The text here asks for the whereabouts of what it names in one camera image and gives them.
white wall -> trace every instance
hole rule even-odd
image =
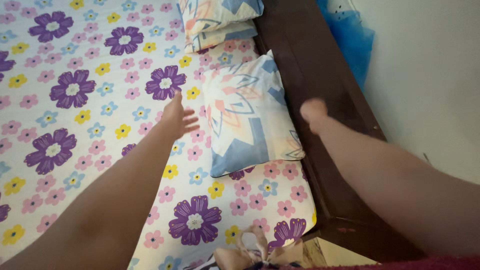
[[[351,1],[376,31],[365,97],[388,141],[480,184],[480,1]]]

hand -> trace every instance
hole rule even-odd
[[[305,101],[300,107],[300,114],[310,124],[310,130],[318,133],[325,119],[328,118],[325,101],[319,98],[312,98]]]
[[[176,91],[172,101],[163,110],[161,123],[174,133],[175,139],[180,139],[185,133],[190,133],[200,128],[200,125],[191,125],[198,121],[198,117],[186,118],[195,113],[194,110],[184,110],[181,104],[181,92]]]

dark brown headboard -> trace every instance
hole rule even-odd
[[[290,115],[307,157],[302,161],[317,208],[310,235],[379,262],[424,256],[373,213],[340,175],[320,139],[300,115],[301,104],[323,98],[329,115],[346,126],[385,140],[314,0],[263,0],[255,19],[261,54],[272,50]]]

floral bed sheet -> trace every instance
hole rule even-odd
[[[197,111],[201,129],[175,142],[129,269],[198,265],[215,248],[233,247],[237,231],[252,222],[271,248],[314,226],[298,161],[209,176],[203,72],[258,56],[252,39],[185,55],[175,5],[0,2],[0,262],[37,239],[127,155],[161,119],[175,89]]]

blue cloth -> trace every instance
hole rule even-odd
[[[316,0],[335,41],[363,92],[375,31],[361,26],[360,13],[330,13],[328,0]]]

